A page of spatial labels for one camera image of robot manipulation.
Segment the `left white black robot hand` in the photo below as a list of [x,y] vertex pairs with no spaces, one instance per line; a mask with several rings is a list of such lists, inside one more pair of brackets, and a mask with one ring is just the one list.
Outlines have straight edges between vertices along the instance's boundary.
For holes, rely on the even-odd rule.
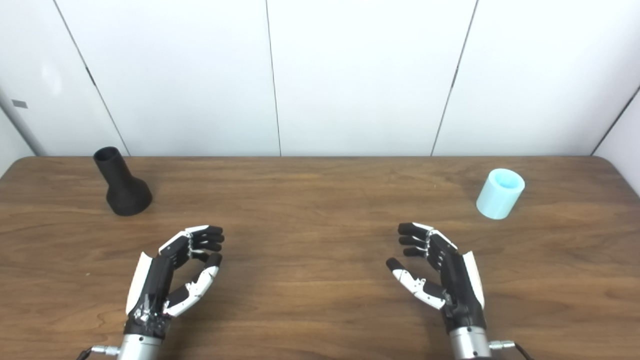
[[[198,303],[214,283],[224,240],[221,227],[200,225],[179,231],[154,257],[143,251],[126,299],[124,335],[164,340],[172,319]],[[191,260],[202,262],[201,271],[170,291],[175,271]]]

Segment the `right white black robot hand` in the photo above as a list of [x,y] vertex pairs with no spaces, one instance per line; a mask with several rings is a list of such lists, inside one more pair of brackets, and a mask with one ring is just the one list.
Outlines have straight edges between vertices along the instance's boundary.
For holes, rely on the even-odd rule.
[[413,276],[396,258],[386,266],[407,291],[426,305],[441,312],[445,329],[487,329],[482,280],[472,251],[462,254],[441,231],[425,224],[398,224],[398,243],[403,255],[419,257],[439,275],[439,283]]

